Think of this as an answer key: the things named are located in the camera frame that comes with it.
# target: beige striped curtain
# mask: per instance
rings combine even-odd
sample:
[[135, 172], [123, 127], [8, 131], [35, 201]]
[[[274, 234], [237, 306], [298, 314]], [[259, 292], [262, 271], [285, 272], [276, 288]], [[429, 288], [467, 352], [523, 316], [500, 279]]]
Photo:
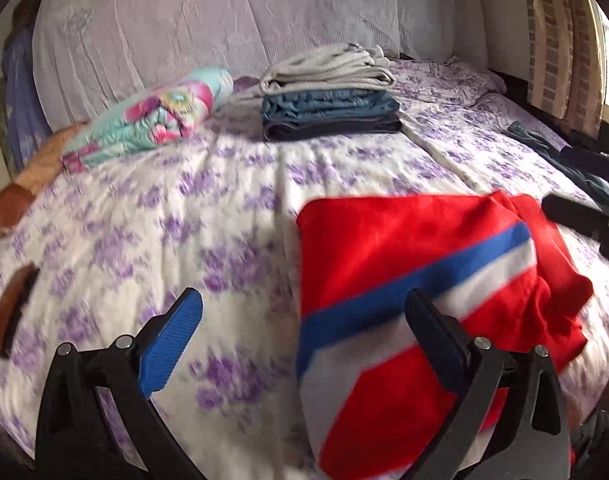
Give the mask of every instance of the beige striped curtain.
[[528, 101], [596, 139], [606, 89], [602, 22], [593, 0], [526, 0]]

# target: blue fabric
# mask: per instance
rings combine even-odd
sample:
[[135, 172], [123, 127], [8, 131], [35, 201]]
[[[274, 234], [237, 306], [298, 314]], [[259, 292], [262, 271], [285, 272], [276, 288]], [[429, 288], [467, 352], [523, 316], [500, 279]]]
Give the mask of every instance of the blue fabric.
[[433, 300], [503, 254], [519, 247], [530, 237], [526, 224], [517, 222], [488, 240], [405, 274], [356, 298], [311, 314], [300, 329], [297, 377], [302, 377], [317, 349], [331, 346], [402, 314], [409, 290], [421, 286], [424, 293]]
[[305, 124], [321, 120], [371, 118], [398, 109], [398, 102], [384, 90], [311, 90], [265, 96], [262, 118], [271, 122]]
[[2, 57], [7, 77], [8, 141], [19, 171], [53, 134], [44, 118], [33, 79], [32, 35], [32, 28], [24, 28]]

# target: blue gripper pad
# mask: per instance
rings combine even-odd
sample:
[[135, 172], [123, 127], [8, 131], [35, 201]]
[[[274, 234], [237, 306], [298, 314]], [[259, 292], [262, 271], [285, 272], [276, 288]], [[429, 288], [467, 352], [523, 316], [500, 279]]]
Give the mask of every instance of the blue gripper pad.
[[200, 324], [202, 312], [202, 296], [197, 290], [187, 288], [167, 314], [156, 316], [169, 319], [140, 355], [138, 386], [146, 398], [164, 388]]

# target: stack of folded clothes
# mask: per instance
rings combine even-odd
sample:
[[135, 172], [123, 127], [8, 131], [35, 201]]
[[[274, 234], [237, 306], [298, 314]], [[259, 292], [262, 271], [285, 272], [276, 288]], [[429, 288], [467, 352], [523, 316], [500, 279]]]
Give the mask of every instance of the stack of folded clothes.
[[260, 79], [265, 139], [399, 132], [389, 63], [379, 46], [340, 43], [273, 65]]

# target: floral blanket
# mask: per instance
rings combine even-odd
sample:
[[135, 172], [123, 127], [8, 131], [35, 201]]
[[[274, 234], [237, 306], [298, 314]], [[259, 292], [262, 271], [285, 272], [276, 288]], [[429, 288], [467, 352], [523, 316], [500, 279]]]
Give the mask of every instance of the floral blanket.
[[[63, 174], [0, 240], [0, 295], [30, 260], [41, 274], [8, 360], [0, 421], [33, 455], [38, 408], [56, 347], [108, 346], [137, 333], [186, 286], [204, 318], [165, 389], [152, 399], [210, 479], [312, 479], [294, 371], [305, 203], [323, 196], [486, 194], [590, 203], [561, 173], [501, 130], [514, 120], [561, 139], [505, 99], [503, 83], [462, 63], [400, 62], [405, 124], [390, 136], [262, 141], [257, 88], [234, 95], [181, 143]], [[609, 264], [561, 229], [595, 295], [581, 310], [589, 343], [561, 382], [586, 415], [609, 377]], [[108, 420], [138, 462], [107, 392]]]

